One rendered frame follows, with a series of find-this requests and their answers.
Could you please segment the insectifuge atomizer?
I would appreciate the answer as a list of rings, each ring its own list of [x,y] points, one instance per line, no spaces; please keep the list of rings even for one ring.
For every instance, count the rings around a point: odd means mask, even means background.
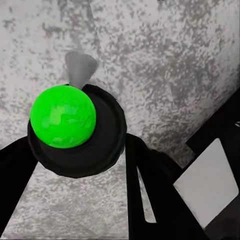
[[[90,54],[66,54],[68,84],[43,91],[31,107],[28,144],[35,158],[58,176],[79,179],[116,165],[127,123],[112,94],[88,81],[100,67]]]

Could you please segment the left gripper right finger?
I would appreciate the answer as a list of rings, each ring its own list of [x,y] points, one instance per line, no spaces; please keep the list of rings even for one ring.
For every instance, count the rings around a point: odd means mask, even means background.
[[[210,240],[144,141],[125,136],[129,240]],[[139,168],[156,223],[145,219]]]

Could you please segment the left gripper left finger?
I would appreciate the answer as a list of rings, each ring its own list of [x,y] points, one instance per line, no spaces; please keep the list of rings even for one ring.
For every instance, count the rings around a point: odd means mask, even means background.
[[[38,162],[27,136],[0,150],[0,238]]]

